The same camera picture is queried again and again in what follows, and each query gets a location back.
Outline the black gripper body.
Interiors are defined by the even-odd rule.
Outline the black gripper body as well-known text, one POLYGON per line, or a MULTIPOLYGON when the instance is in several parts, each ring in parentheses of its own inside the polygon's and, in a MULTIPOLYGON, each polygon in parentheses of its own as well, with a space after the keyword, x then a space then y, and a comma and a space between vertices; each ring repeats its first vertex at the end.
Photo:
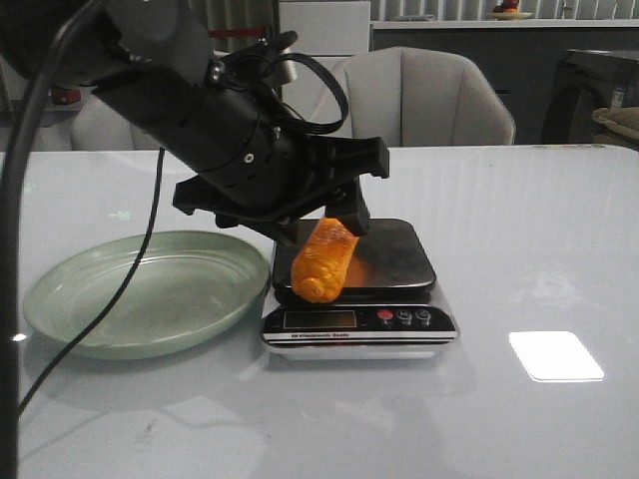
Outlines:
POLYGON ((281 156, 263 176, 250 173, 225 188, 198 174, 176 184, 173 206, 186 215, 211 212, 221 229, 247 227, 279 243, 298 241, 298 221, 331 200, 346 182, 389 177, 389 151, 380 138, 310 137, 301 155, 281 156))

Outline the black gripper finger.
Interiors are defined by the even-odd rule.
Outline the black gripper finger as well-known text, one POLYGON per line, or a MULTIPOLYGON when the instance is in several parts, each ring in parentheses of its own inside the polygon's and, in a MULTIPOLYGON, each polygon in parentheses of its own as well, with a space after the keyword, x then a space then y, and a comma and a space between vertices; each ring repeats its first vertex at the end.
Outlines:
POLYGON ((324 207, 327 218, 338 220, 351 234, 368 234, 370 214, 359 182, 346 182, 332 195, 324 207))

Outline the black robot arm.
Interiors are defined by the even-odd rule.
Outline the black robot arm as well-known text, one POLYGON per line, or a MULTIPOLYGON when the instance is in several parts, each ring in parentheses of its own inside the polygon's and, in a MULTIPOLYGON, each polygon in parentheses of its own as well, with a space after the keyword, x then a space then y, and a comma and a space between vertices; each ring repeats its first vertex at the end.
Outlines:
POLYGON ((231 54, 218 54, 184 1, 5 1, 1 53, 21 76, 51 70, 60 87, 87 87, 120 117, 186 164, 173 204, 211 212, 221 228, 245 226, 293 243, 298 222, 315 211, 353 235, 370 216, 363 174, 385 178, 389 154, 379 138, 341 139, 342 119, 302 120, 275 88, 282 63, 299 62, 333 95, 346 95, 314 59, 292 51, 293 31, 231 54))

